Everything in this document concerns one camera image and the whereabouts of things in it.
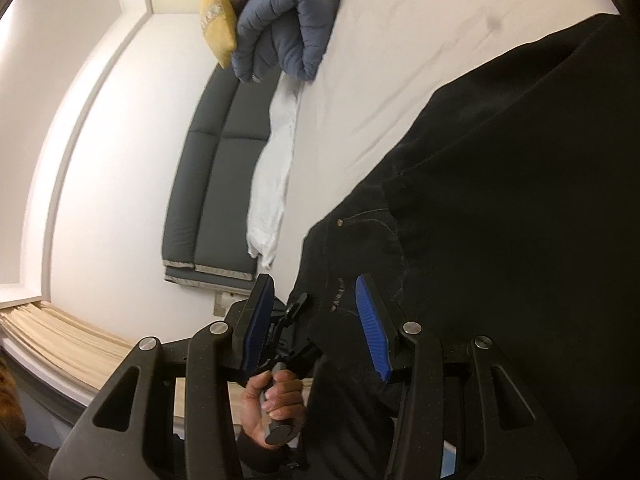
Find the person's left hand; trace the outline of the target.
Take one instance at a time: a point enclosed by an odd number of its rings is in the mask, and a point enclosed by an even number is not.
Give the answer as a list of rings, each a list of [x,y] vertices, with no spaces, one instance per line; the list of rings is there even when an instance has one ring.
[[[241,396],[241,425],[244,434],[261,448],[277,450],[282,443],[270,444],[265,440],[262,416],[293,425],[294,436],[302,430],[307,415],[303,399],[303,382],[290,370],[269,370],[253,376]]]

